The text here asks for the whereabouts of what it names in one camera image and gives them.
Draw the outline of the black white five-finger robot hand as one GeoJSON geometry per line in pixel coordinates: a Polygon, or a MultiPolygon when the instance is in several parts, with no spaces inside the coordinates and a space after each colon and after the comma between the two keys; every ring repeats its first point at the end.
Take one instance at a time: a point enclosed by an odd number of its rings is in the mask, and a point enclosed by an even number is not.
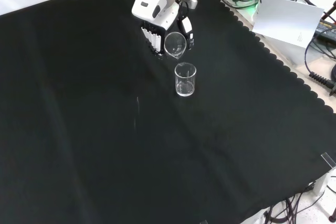
{"type": "Polygon", "coordinates": [[[142,20],[141,30],[151,52],[180,59],[194,46],[188,13],[197,0],[135,0],[132,14],[142,20]]]}

